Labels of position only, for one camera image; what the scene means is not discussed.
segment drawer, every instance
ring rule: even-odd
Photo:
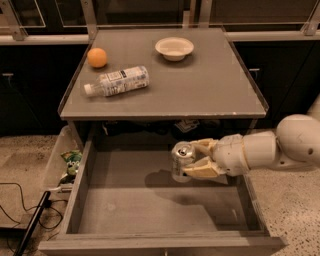
[[[286,245],[270,237],[249,177],[174,181],[170,152],[176,142],[151,132],[106,136],[93,127],[60,234],[39,250],[249,256]]]

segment floor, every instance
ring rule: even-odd
[[[36,206],[42,196],[44,170],[56,139],[57,136],[0,138],[1,183],[20,184],[26,208]],[[320,255],[320,170],[307,168],[279,172],[259,169],[251,171],[249,176],[271,235],[284,236],[289,244],[274,255]],[[18,186],[0,185],[0,191],[1,207],[13,220],[25,222],[33,209],[24,211]],[[64,201],[52,204],[62,214],[65,206]],[[37,251],[37,245],[40,240],[54,239],[59,231],[59,226],[51,229],[60,220],[56,210],[44,210],[42,226],[37,225],[25,255],[43,256]],[[16,225],[3,211],[0,211],[0,222],[2,227]],[[13,255],[17,241],[2,235],[0,255]]]

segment aluminum can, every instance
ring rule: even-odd
[[[191,177],[187,176],[182,167],[192,164],[196,159],[194,146],[186,141],[177,143],[171,151],[172,156],[172,178],[177,182],[188,182]]]

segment small object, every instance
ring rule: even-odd
[[[182,132],[187,133],[196,129],[200,125],[198,120],[180,120],[175,126]]]
[[[188,39],[168,37],[158,41],[155,48],[165,59],[169,61],[180,61],[193,51],[194,46]]]
[[[188,182],[191,180],[182,168],[192,164],[196,159],[196,151],[193,145],[189,142],[181,141],[177,143],[171,151],[173,160],[172,178],[177,182]]]
[[[101,48],[92,48],[87,53],[88,63],[91,67],[102,68],[108,62],[107,53]]]
[[[60,184],[73,183],[78,173],[82,154],[79,150],[71,150],[61,154],[61,157],[67,163],[67,170],[60,179]]]
[[[144,66],[128,68],[102,74],[94,84],[85,84],[88,97],[112,96],[119,93],[144,88],[149,85],[149,74]]]

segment cabinet door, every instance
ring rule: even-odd
[[[98,24],[175,24],[183,19],[182,0],[97,0]]]
[[[307,105],[312,104],[307,100],[315,93],[310,91],[314,83],[305,81],[303,86],[294,84],[308,76],[314,79],[315,70],[304,68],[309,62],[311,67],[315,67],[314,60],[310,59],[314,44],[312,41],[235,43],[246,67],[249,70],[258,70],[253,74],[253,78],[269,104],[268,114],[266,118],[259,120],[257,128],[275,127],[283,117],[279,113],[302,113],[306,111]],[[300,92],[298,93],[294,87],[299,87]],[[293,97],[299,102],[307,102],[306,106],[294,105],[293,108],[286,107],[284,110],[285,106],[293,102]]]
[[[4,109],[0,122],[6,126],[0,133],[59,133],[66,125],[58,114],[59,103],[86,48],[87,45],[1,46],[0,74],[11,77],[9,84],[9,77],[1,76]]]
[[[0,77],[0,135],[30,133],[41,129],[35,112],[15,89],[14,81]]]

